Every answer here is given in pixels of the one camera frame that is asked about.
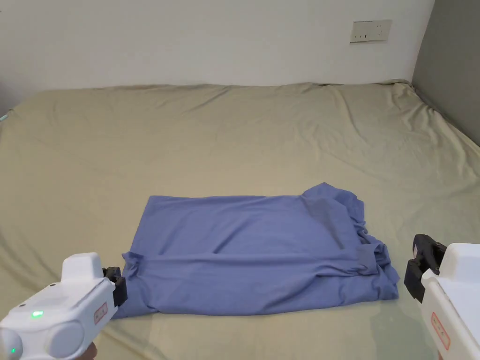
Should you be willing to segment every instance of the beige bed sheet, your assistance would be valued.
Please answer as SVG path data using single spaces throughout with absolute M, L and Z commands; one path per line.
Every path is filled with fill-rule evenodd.
M 65 257 L 123 266 L 149 195 L 300 194 L 365 201 L 401 276 L 416 233 L 477 242 L 480 149 L 408 84 L 144 86 L 49 91 L 0 133 L 0 318 L 59 279 Z M 111 322 L 98 359 L 433 359 L 400 300 L 256 317 Z

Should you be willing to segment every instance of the blue fabric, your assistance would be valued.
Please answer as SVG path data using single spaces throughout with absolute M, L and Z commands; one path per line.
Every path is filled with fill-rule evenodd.
M 151 196 L 116 318 L 257 315 L 398 298 L 363 202 L 326 183 L 300 196 Z

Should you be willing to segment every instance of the sticker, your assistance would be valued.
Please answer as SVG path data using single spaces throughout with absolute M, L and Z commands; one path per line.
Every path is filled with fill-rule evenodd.
M 440 338 L 443 345 L 445 346 L 445 349 L 448 350 L 450 348 L 450 337 L 448 336 L 444 326 L 442 325 L 440 320 L 438 320 L 438 317 L 434 312 L 432 312 L 432 325 L 435 331 L 437 332 L 438 337 Z
M 100 308 L 93 315 L 93 321 L 95 325 L 97 325 L 100 322 L 100 320 L 103 319 L 103 317 L 107 314 L 107 312 L 108 312 L 108 305 L 105 302 L 102 306 L 100 306 Z

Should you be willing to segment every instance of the wall outlet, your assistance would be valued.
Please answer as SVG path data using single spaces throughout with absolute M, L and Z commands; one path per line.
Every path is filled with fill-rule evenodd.
M 353 23 L 350 43 L 387 41 L 392 20 L 356 21 Z
M 372 21 L 370 41 L 387 41 L 392 27 L 392 20 Z
M 370 29 L 372 28 L 371 21 L 356 21 L 353 23 L 352 35 L 350 36 L 351 43 L 359 43 L 370 41 Z

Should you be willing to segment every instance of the hand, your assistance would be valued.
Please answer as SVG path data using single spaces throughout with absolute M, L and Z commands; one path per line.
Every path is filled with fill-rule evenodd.
M 94 343 L 91 343 L 86 352 L 84 354 L 77 358 L 77 360 L 93 360 L 95 359 L 95 356 L 97 354 L 97 349 Z

